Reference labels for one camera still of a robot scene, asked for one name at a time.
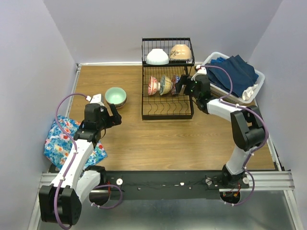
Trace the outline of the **blue zigzag red bowl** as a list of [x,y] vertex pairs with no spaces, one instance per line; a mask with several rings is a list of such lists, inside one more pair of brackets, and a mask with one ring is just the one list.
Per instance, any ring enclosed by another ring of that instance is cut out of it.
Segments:
[[171,88],[171,95],[175,96],[178,95],[178,92],[176,90],[176,84],[179,83],[180,77],[178,75],[173,75],[171,78],[172,88]]

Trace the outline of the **yellow dotted teal bowl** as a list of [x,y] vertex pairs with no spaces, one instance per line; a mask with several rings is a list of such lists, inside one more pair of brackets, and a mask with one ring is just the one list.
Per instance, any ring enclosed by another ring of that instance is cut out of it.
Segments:
[[168,94],[172,89],[172,85],[173,83],[171,79],[163,75],[160,81],[160,90],[159,90],[160,95]]

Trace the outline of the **mint green bowl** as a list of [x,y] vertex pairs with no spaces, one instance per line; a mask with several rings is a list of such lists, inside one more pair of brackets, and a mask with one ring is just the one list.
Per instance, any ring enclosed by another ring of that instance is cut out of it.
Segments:
[[120,105],[127,99],[126,92],[120,87],[111,87],[105,93],[105,99],[109,104]]

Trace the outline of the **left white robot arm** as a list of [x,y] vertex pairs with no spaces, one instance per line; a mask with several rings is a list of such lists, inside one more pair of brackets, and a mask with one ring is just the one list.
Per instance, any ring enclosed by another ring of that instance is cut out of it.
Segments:
[[106,171],[101,166],[84,168],[92,154],[101,131],[121,124],[121,115],[114,104],[110,104],[112,113],[102,103],[89,103],[85,106],[84,120],[74,134],[73,147],[58,175],[50,185],[40,188],[39,206],[43,222],[57,223],[62,229],[69,230],[81,215],[82,203],[94,189],[115,188],[119,197],[122,190],[110,184],[106,179]]

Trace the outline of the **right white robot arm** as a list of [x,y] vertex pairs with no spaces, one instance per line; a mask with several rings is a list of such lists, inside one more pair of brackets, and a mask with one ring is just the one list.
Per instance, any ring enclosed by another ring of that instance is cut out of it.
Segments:
[[198,109],[206,114],[216,115],[231,123],[234,151],[223,166],[218,183],[233,187],[245,173],[252,154],[266,143],[268,131],[257,106],[240,106],[228,103],[211,95],[209,79],[205,75],[195,78],[182,75],[173,86],[176,93],[182,88],[184,94],[195,99]]

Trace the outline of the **red white patterned bowl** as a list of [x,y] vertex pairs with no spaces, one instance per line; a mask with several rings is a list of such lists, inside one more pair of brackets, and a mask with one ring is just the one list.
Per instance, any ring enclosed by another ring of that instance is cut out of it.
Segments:
[[154,95],[160,90],[160,82],[157,78],[151,76],[148,81],[148,95]]

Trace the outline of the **beige floral bowl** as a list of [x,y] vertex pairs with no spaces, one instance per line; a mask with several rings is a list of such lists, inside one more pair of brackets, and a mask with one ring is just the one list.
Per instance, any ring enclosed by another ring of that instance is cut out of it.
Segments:
[[192,58],[191,49],[186,44],[176,44],[171,48],[170,59],[189,60]]

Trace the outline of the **white ribbed bowl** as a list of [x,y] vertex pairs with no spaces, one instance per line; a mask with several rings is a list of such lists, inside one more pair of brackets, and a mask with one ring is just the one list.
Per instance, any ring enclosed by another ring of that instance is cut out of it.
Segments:
[[152,49],[146,57],[146,64],[149,65],[166,65],[168,63],[169,57],[167,53],[160,48]]

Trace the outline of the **dark blue folded cloth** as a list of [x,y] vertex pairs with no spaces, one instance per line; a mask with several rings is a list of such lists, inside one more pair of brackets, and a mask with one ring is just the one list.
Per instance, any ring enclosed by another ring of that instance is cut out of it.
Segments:
[[232,84],[232,94],[236,97],[242,97],[243,91],[253,86],[259,77],[254,67],[246,63],[240,55],[227,59],[212,59],[206,66],[210,82],[226,92],[230,91]]

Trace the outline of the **white crumpled cloth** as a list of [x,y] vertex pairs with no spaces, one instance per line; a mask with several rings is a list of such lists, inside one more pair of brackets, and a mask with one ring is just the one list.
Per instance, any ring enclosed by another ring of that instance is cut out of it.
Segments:
[[242,99],[243,101],[248,101],[251,99],[254,91],[257,89],[258,84],[254,84],[253,86],[248,87],[246,90],[243,91],[242,93]]

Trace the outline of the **white plastic basket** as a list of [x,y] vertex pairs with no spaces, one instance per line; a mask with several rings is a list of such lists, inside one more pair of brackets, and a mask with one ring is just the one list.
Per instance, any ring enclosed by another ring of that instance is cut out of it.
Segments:
[[[205,61],[202,63],[202,65],[205,66],[206,63],[209,63],[212,59],[217,59],[217,58],[220,58],[220,57],[225,58],[225,59],[229,58],[229,56],[227,56],[227,55],[225,55],[225,54],[222,54],[222,53],[220,53],[220,52],[213,52],[213,53],[211,53],[211,54],[205,59]],[[253,93],[251,99],[249,99],[248,101],[243,101],[242,97],[236,97],[236,96],[234,96],[232,93],[231,93],[231,95],[230,95],[227,99],[230,100],[230,101],[232,101],[232,102],[234,102],[234,103],[239,103],[239,104],[249,104],[249,103],[251,103],[251,102],[255,99],[255,97],[256,97],[256,95],[258,94],[258,92],[260,91],[260,89],[261,89],[261,87],[262,87],[262,85],[263,85],[263,83],[264,83],[264,80],[265,80],[265,76],[264,76],[264,74],[263,74],[262,72],[260,72],[260,71],[258,71],[258,70],[256,70],[256,69],[255,69],[255,72],[256,72],[256,73],[258,74],[258,76],[259,76],[258,79],[257,79],[257,81],[256,81],[256,83],[255,83],[255,84],[258,84],[258,87],[257,87],[257,89],[254,91],[254,93]],[[225,96],[225,95],[227,95],[227,94],[229,93],[229,92],[226,92],[226,91],[224,91],[224,90],[218,88],[217,86],[213,85],[212,83],[211,83],[211,90],[212,90],[215,94],[217,94],[217,95],[219,95],[219,96]]]

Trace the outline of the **blue floral cloth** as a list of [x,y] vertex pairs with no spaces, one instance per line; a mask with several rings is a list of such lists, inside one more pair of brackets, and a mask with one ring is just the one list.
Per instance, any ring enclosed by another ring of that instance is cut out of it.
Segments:
[[[62,115],[58,115],[58,121],[62,128],[71,136],[74,135],[81,124],[76,120]],[[61,169],[72,146],[72,141],[60,130],[56,121],[54,121],[45,140],[44,156],[46,156],[58,169]],[[107,158],[107,153],[102,143],[98,142],[92,154],[87,159],[84,168],[96,165],[105,158]]]

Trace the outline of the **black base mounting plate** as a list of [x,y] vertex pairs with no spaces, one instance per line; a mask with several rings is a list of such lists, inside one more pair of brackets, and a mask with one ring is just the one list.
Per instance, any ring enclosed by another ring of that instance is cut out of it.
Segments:
[[111,188],[97,188],[91,202],[107,200],[220,199],[249,188],[243,173],[227,176],[223,171],[107,171],[105,182]]

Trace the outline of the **aluminium frame rail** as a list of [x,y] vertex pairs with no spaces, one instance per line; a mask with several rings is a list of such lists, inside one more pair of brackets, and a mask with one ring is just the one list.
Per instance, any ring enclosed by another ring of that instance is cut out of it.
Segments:
[[[90,103],[92,97],[87,97],[88,104]],[[110,107],[106,107],[108,113],[112,113]],[[101,137],[105,134],[106,130],[101,131]],[[279,191],[279,190],[293,190],[294,189],[294,182],[292,179],[292,174],[287,171],[253,171],[250,172],[245,169],[244,175],[247,176],[249,182],[249,188],[242,189],[237,191],[234,195],[231,196],[223,196],[220,199],[223,202],[230,206],[238,206],[245,202],[245,199],[242,198],[242,192],[248,192],[250,195],[253,194],[255,191]],[[117,200],[121,203],[123,198],[119,198]],[[100,209],[106,208],[107,201],[100,205],[95,202],[91,202],[91,205]]]

